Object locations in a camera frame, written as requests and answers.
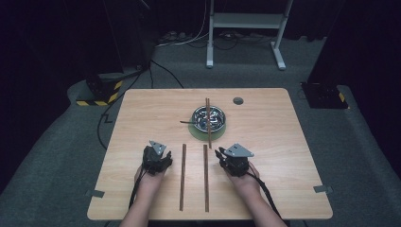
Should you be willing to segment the person's left hand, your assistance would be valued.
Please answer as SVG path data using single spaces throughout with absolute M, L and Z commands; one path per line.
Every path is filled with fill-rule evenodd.
M 158 193 L 165 174 L 166 172 L 162 171 L 151 175 L 139 166 L 134 177 L 135 180 L 139 180 L 139 185 L 136 189 L 136 196 L 139 199 L 152 199 Z

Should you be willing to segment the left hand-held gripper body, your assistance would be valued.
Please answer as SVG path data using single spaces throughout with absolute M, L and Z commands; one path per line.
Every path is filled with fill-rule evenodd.
M 144 148 L 142 166 L 150 175 L 161 173 L 168 168 L 168 160 L 163 157 L 165 149 L 166 145 L 152 140 Z

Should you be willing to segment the shiny metal bowl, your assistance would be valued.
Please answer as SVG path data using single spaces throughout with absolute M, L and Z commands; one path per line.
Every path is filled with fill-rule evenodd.
M 198 122 L 198 124 L 195 124 L 198 129 L 207 128 L 205 106 L 200 106 L 192 113 L 191 121 Z M 225 121 L 226 117 L 224 111 L 217 106 L 210 106 L 211 126 L 215 125 L 216 127 L 219 127 L 220 125 L 225 125 Z

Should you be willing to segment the white metal stand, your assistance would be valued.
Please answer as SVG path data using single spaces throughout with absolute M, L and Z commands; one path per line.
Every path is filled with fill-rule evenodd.
M 270 42 L 270 47 L 279 70 L 286 70 L 286 64 L 280 52 L 280 44 L 288 22 L 289 13 L 294 0 L 287 0 L 282 14 L 252 14 L 215 12 L 215 0 L 210 0 L 209 31 L 206 49 L 206 67 L 214 66 L 214 29 L 215 28 L 257 28 L 276 29 L 277 35 Z

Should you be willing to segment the person's right hand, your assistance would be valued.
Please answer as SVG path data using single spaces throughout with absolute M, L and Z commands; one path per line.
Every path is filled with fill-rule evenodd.
M 247 173 L 241 177 L 235 177 L 226 173 L 234 186 L 235 192 L 243 200 L 249 200 L 250 198 L 261 196 L 259 183 L 255 179 L 259 177 L 259 172 L 252 163 L 249 163 L 249 165 L 250 167 Z

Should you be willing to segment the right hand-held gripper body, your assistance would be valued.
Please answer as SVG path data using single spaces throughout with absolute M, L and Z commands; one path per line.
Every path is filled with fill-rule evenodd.
M 230 175 L 241 177 L 245 175 L 250 167 L 249 158 L 254 154 L 238 143 L 233 144 L 226 149 L 225 164 L 221 165 Z

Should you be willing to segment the round green coaster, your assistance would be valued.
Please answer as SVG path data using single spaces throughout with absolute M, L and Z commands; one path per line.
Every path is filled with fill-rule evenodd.
M 188 130 L 191 133 L 191 135 L 198 140 L 207 141 L 209 138 L 207 128 L 198 129 L 195 124 L 189 124 Z M 211 136 L 210 136 L 211 140 L 214 141 L 219 139 L 225 133 L 225 131 L 226 131 L 225 125 L 220 125 L 219 127 L 212 125 Z

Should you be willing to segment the black yellow striped stand base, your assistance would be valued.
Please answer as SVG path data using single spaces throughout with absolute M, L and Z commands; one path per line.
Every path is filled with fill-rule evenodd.
M 122 86 L 120 73 L 92 74 L 85 79 L 76 98 L 79 106 L 107 106 L 116 101 Z

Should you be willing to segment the brown wooden chopstick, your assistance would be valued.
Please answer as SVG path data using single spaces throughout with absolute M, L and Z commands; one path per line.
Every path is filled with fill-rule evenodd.
M 210 211 L 208 146 L 203 145 L 204 211 Z
M 180 200 L 179 211 L 183 211 L 184 204 L 184 187 L 185 187 L 185 167 L 186 167 L 186 144 L 182 145 L 182 167 L 181 167 L 181 180 L 180 180 Z
M 206 126 L 207 126 L 207 134 L 208 134 L 208 148 L 212 148 L 212 133 L 211 133 L 211 123 L 210 123 L 210 99 L 207 97 L 205 99 L 205 108 L 206 108 Z

